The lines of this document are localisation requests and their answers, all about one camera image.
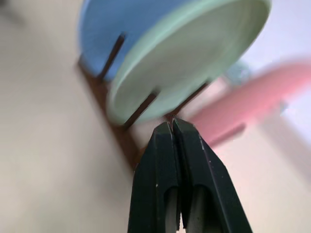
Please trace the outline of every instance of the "mint green plate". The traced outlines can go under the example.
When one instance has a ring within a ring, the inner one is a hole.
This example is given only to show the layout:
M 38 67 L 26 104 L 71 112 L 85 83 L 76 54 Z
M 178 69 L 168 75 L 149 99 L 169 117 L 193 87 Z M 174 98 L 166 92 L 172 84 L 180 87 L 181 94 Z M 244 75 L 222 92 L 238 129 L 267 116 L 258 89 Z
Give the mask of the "mint green plate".
M 267 0 L 198 0 L 179 7 L 126 55 L 109 92 L 109 118 L 123 124 L 155 89 L 160 94 L 138 121 L 170 112 L 240 58 L 269 12 Z

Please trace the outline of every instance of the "blue plate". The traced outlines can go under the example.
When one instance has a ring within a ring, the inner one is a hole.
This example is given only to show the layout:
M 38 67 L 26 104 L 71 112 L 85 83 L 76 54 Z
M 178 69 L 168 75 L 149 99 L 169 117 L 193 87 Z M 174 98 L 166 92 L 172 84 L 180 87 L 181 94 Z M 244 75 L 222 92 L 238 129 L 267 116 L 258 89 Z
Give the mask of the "blue plate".
M 79 23 L 82 62 L 100 74 L 118 36 L 126 40 L 105 79 L 115 77 L 124 58 L 139 38 L 159 20 L 184 3 L 194 0 L 85 0 Z

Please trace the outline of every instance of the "metal rod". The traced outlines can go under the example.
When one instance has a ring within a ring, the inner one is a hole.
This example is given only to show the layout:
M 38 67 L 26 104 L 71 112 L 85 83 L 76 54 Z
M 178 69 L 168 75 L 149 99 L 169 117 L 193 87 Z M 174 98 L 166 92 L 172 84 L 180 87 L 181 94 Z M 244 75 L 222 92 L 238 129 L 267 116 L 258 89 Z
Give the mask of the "metal rod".
M 103 79 L 105 78 L 107 72 L 109 71 L 111 65 L 113 64 L 113 61 L 115 60 L 116 56 L 118 55 L 123 43 L 125 41 L 125 33 L 121 33 L 115 43 L 115 45 L 113 46 L 109 57 L 107 59 L 107 62 L 103 68 L 103 70 L 101 71 L 101 73 L 98 75 L 98 79 L 100 80 L 100 82 L 103 81 Z
M 176 116 L 180 110 L 185 107 L 194 97 L 196 97 L 205 87 L 207 87 L 210 83 L 204 83 L 200 86 L 195 92 L 193 92 L 185 101 L 183 101 L 177 108 L 175 108 L 170 113 L 167 113 L 164 117 L 167 119 L 168 122 L 172 121 L 172 118 Z
M 125 122 L 124 129 L 127 130 L 130 128 L 135 121 L 140 117 L 140 115 L 148 108 L 148 106 L 156 99 L 158 96 L 157 91 L 153 91 L 150 95 L 144 100 L 144 102 L 138 107 L 138 109 L 131 115 L 131 117 Z

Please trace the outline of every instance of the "beige surface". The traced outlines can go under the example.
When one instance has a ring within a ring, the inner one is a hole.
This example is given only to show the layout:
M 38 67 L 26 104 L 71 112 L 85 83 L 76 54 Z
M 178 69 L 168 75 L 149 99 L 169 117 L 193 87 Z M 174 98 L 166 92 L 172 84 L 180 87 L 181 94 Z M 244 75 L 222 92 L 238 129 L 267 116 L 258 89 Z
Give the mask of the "beige surface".
M 73 69 L 80 3 L 13 3 L 25 22 L 0 18 L 0 232 L 125 233 L 131 177 Z M 308 186 L 260 130 L 216 151 L 254 232 L 311 232 Z
M 311 145 L 308 145 L 295 126 L 284 118 L 284 113 L 266 118 L 261 124 L 261 129 L 311 191 Z

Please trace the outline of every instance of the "plate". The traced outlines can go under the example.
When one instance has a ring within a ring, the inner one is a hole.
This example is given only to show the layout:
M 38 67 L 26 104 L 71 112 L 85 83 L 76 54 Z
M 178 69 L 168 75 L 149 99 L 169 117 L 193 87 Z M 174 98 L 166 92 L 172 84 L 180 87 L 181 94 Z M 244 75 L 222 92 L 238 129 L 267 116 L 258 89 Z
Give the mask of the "plate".
M 266 0 L 198 0 L 183 4 L 132 47 L 109 91 L 109 118 L 123 124 L 154 90 L 137 122 L 161 117 L 249 48 L 270 12 Z

